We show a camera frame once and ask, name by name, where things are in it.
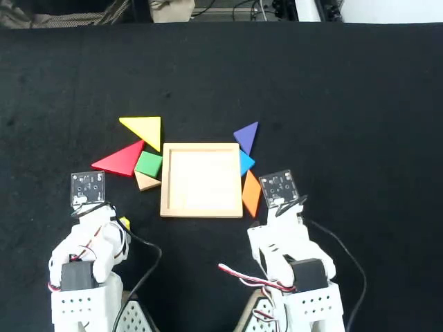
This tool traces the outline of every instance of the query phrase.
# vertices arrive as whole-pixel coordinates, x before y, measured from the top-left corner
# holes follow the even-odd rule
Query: light blue triangle
[[[248,171],[248,169],[254,166],[255,161],[245,154],[242,150],[240,150],[240,175],[243,176]]]

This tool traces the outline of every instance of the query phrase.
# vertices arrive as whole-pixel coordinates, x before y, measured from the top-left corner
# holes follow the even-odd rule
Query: yellow component
[[[160,152],[160,123],[159,116],[119,118],[130,131]]]
[[[123,225],[125,225],[125,227],[128,230],[131,230],[131,221],[129,221],[128,218],[126,218],[125,216],[121,216],[120,217],[120,221],[122,222]]]

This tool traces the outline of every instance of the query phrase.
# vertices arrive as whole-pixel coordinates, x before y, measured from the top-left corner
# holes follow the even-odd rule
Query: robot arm
[[[295,205],[279,217],[269,209],[267,225],[250,228],[248,236],[254,260],[267,279],[293,293],[267,288],[271,293],[273,317],[280,331],[344,332],[343,307],[332,258],[309,239],[302,222],[302,205]]]
[[[83,213],[94,205],[84,205]],[[55,332],[109,332],[121,306],[123,284],[111,270],[125,260],[129,235],[115,222],[115,212],[108,205],[80,217],[71,233],[54,249],[49,261],[52,294],[52,317]],[[62,270],[67,264],[92,262],[96,287],[64,288]]]

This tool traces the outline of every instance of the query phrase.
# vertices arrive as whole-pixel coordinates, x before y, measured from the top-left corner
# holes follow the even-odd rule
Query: green square
[[[162,159],[161,156],[142,151],[136,165],[136,171],[155,178],[159,172]]]

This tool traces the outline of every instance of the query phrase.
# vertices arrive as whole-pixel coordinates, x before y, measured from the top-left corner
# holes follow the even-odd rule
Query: yellow triangle
[[[157,185],[160,185],[161,182],[156,180],[155,178],[151,178],[148,175],[144,175],[143,173],[134,172],[137,179],[138,188],[142,192],[143,190],[147,190],[149,188],[156,187]]]
[[[130,131],[160,152],[160,117],[119,118]]]

